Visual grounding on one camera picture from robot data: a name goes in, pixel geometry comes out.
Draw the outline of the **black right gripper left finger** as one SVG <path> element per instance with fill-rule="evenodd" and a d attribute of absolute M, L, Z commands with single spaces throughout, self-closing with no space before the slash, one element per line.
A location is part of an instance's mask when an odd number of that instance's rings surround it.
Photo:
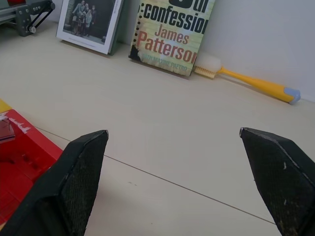
<path fill-rule="evenodd" d="M 98 191 L 107 130 L 70 142 L 33 185 L 0 236 L 84 236 Z"/>

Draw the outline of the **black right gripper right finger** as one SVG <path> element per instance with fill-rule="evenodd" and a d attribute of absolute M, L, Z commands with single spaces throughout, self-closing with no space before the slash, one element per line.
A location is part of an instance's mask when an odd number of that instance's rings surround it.
<path fill-rule="evenodd" d="M 315 162 L 295 142 L 242 127 L 257 189 L 282 236 L 315 236 Z"/>

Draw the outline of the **grey belt-drive rail mechanism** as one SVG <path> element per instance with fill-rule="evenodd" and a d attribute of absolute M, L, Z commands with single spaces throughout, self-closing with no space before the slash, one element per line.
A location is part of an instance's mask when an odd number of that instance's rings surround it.
<path fill-rule="evenodd" d="M 0 0 L 0 26 L 12 26 L 26 37 L 36 33 L 54 9 L 52 0 Z"/>

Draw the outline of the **red plastic sorting bin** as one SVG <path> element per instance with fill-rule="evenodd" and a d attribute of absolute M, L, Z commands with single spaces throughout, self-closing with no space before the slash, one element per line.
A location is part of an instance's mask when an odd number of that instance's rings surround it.
<path fill-rule="evenodd" d="M 11 109 L 0 113 L 0 225 L 62 150 Z"/>

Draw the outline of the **yellow plastic sorting bin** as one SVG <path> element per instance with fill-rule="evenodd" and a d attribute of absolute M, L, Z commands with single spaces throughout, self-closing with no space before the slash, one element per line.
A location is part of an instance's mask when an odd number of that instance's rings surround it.
<path fill-rule="evenodd" d="M 11 110 L 12 107 L 9 106 L 6 102 L 0 99 L 0 114 Z"/>

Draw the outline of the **book with family photo cover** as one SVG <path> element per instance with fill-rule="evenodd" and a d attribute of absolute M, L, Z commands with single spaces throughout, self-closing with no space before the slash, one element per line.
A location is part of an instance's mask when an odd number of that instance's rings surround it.
<path fill-rule="evenodd" d="M 110 55 L 124 0 L 63 0 L 58 39 Z"/>

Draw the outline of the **James Patterson paperback book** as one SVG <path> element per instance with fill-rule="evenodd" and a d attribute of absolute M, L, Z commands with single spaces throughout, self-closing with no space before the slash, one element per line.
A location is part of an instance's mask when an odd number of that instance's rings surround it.
<path fill-rule="evenodd" d="M 216 0 L 141 0 L 128 57 L 188 77 Z"/>

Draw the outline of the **yellow handled cleaning brush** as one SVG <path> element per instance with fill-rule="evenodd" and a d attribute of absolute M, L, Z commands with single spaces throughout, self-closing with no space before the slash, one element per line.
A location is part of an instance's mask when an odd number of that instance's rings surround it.
<path fill-rule="evenodd" d="M 215 76 L 219 74 L 238 79 L 288 104 L 295 104 L 301 99 L 301 93 L 298 89 L 230 71 L 222 66 L 220 59 L 212 57 L 209 54 L 201 53 L 197 56 L 194 64 L 194 72 L 210 79 L 215 78 Z"/>

